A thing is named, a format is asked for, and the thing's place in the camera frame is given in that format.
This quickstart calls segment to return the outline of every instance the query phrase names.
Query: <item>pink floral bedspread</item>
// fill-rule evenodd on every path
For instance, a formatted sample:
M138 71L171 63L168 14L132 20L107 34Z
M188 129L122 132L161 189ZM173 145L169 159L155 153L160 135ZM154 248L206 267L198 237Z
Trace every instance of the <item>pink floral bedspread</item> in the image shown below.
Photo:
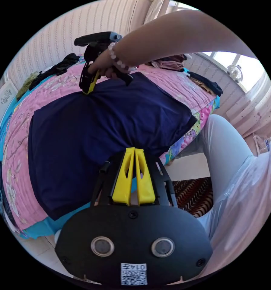
M32 91L14 110L4 143L2 177L7 200L20 230L47 217L38 204L29 178L27 141L30 120L35 110L73 92L78 86L84 64L74 65L67 73L53 76ZM178 101L191 108L198 122L161 156L166 164L200 132L213 111L212 96L194 84L185 73L140 66L139 71Z

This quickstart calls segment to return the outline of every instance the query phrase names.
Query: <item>person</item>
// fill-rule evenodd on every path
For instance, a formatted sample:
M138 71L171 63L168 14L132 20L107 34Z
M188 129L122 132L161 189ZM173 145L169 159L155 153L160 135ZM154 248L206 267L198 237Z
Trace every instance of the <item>person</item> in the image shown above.
M128 67L200 51L227 51L256 58L241 39L212 17L201 11L178 11L129 33L112 49L104 51L88 71L99 70L101 75L116 79L112 66L129 73ZM269 152L255 157L236 129L213 114L177 158L199 152L207 158L214 206L198 219L210 237L213 255L197 278L236 259L258 234L271 211L271 143Z

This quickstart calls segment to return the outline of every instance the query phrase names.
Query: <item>beaded bracelet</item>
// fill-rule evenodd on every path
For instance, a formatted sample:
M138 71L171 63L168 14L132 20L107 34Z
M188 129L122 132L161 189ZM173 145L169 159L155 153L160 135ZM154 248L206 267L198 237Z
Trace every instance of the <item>beaded bracelet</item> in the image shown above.
M137 69L136 66L133 67L129 67L127 65L125 65L114 53L114 48L115 46L115 42L112 42L109 46L108 46L108 50L109 50L109 54L111 59L118 65L120 66L122 69L127 70L128 72L132 72L135 71Z

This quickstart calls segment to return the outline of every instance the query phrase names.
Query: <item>hand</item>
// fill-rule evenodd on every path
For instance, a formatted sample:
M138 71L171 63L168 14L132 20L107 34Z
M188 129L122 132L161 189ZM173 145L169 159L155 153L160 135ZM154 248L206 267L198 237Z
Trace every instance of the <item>hand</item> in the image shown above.
M109 79L117 79L116 73L114 72L112 66L115 65L113 60L109 55L108 49L102 52L99 57L90 65L88 68L88 72L93 74L97 70L99 70L102 76L106 76ZM121 72L126 73L123 71L120 66L116 66Z

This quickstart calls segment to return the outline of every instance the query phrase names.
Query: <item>patterned rug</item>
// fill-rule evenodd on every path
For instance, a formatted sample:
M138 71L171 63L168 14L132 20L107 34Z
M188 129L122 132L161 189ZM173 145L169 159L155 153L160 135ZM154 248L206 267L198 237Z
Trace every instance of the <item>patterned rug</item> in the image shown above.
M206 214L213 206L211 177L173 181L179 208L196 218Z

